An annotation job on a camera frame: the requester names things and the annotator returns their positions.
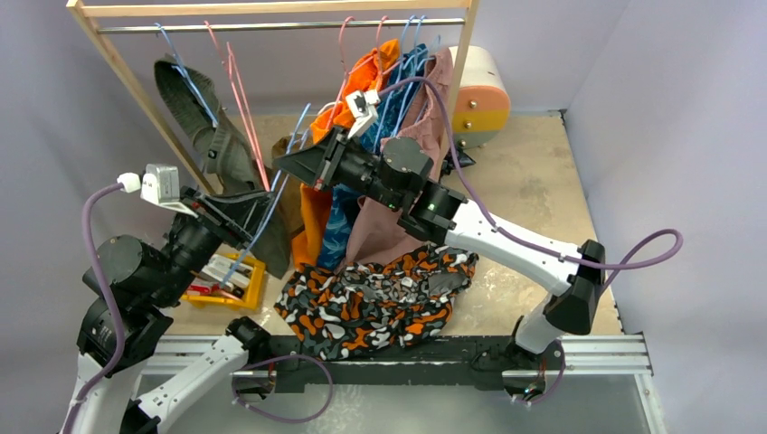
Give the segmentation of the camouflage orange black shorts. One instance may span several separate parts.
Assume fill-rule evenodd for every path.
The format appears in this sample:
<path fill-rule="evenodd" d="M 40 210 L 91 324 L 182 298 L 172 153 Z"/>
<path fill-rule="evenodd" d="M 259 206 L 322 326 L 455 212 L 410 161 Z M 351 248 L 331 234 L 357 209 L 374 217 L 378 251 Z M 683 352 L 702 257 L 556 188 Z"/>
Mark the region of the camouflage orange black shorts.
<path fill-rule="evenodd" d="M 425 244 L 387 264 L 350 263 L 338 272 L 295 271 L 274 308 L 308 354 L 340 361 L 438 335 L 476 272 L 477 253 Z"/>

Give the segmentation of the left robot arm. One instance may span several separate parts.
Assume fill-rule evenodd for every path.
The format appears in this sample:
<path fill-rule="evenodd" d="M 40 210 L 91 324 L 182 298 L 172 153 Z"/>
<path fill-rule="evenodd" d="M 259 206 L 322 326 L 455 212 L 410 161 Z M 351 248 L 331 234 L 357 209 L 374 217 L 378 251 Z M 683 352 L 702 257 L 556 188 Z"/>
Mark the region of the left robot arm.
<path fill-rule="evenodd" d="M 172 319 L 176 307 L 222 244 L 249 245 L 256 218 L 271 194 L 248 192 L 207 195 L 185 186 L 166 244 L 156 249 L 131 236 L 95 245 L 90 232 L 90 198 L 81 225 L 91 258 L 83 283 L 96 299 L 77 338 L 78 379 L 65 433 L 165 433 L 212 387 L 245 367 L 257 370 L 270 357 L 270 334 L 243 316 L 171 379 L 142 395 L 138 378 Z"/>

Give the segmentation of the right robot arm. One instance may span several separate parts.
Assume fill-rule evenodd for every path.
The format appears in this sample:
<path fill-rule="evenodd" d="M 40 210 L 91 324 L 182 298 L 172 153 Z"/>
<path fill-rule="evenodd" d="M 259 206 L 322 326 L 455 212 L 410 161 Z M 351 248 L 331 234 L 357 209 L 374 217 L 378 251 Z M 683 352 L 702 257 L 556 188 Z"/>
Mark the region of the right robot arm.
<path fill-rule="evenodd" d="M 274 165 L 319 191 L 345 185 L 398 212 L 398 225 L 413 238 L 470 250 L 543 287 L 547 299 L 518 320 L 507 345 L 514 365 L 528 368 L 560 336 L 592 331 L 604 283 L 604 246 L 557 241 L 498 218 L 431 180 L 433 161 L 415 140 L 391 139 L 374 155 L 335 127 L 319 144 L 279 156 Z"/>

